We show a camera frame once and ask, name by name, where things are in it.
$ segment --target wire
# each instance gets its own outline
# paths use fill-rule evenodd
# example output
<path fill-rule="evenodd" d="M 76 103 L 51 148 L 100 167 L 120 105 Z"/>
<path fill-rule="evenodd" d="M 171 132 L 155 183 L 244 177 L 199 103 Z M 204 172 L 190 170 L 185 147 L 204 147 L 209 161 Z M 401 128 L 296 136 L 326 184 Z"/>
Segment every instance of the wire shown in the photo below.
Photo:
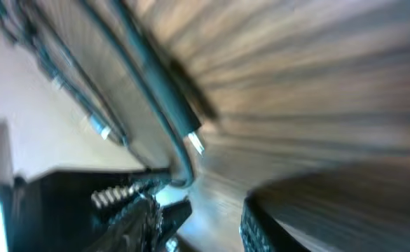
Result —
<path fill-rule="evenodd" d="M 172 128 L 168 118 L 162 111 L 160 104 L 156 101 L 152 91 L 144 82 L 141 74 L 138 72 L 135 63 L 130 59 L 130 56 L 124 49 L 124 47 L 118 42 L 116 35 L 111 31 L 108 25 L 101 19 L 101 17 L 96 13 L 93 7 L 86 0 L 79 0 L 80 5 L 83 7 L 84 11 L 88 14 L 93 22 L 101 29 L 102 33 L 108 39 L 110 44 L 116 50 L 116 52 L 121 56 L 122 60 L 133 77 L 135 85 L 140 89 L 141 93 L 144 95 L 146 100 L 151 107 L 151 110 L 157 116 L 162 128 L 165 130 L 166 134 L 174 146 L 175 152 L 178 155 L 179 161 L 186 170 L 186 180 L 184 181 L 172 181 L 170 185 L 178 188 L 185 188 L 192 184 L 194 180 L 193 167 L 191 159 L 187 153 L 186 146 L 184 145 L 182 139 L 179 137 L 178 133 Z"/>
<path fill-rule="evenodd" d="M 48 18 L 46 17 L 45 13 L 36 5 L 33 1 L 27 1 L 26 4 L 29 4 L 31 8 L 25 8 L 26 11 L 33 11 L 38 19 L 38 24 L 42 24 L 46 30 L 50 33 L 51 37 L 55 40 L 56 44 L 61 47 L 64 55 L 68 58 L 69 62 L 72 64 L 73 68 L 77 70 L 78 74 L 82 77 L 85 81 L 86 85 L 93 91 L 93 94 L 97 96 L 97 98 L 101 101 L 104 110 L 109 114 L 110 119 L 113 121 L 113 125 L 117 128 L 119 136 L 119 144 L 128 146 L 128 135 L 123 129 L 123 123 L 119 121 L 117 116 L 112 111 L 111 107 L 106 103 L 105 98 L 98 90 L 96 84 L 89 78 L 86 74 L 85 70 L 81 67 L 81 65 L 77 62 L 75 57 L 72 55 L 71 51 L 68 47 L 64 44 L 63 40 L 57 34 L 57 32 L 53 29 L 50 25 Z"/>

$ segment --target wooden floor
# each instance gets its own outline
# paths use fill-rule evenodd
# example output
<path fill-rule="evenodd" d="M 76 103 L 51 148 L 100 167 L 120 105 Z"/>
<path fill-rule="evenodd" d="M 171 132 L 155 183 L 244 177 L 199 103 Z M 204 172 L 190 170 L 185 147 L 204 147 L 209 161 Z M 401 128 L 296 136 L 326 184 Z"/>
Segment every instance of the wooden floor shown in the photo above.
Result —
<path fill-rule="evenodd" d="M 266 181 L 357 164 L 410 186 L 410 1 L 129 4 L 217 114 L 181 231 L 199 250 L 243 250 L 242 201 Z"/>

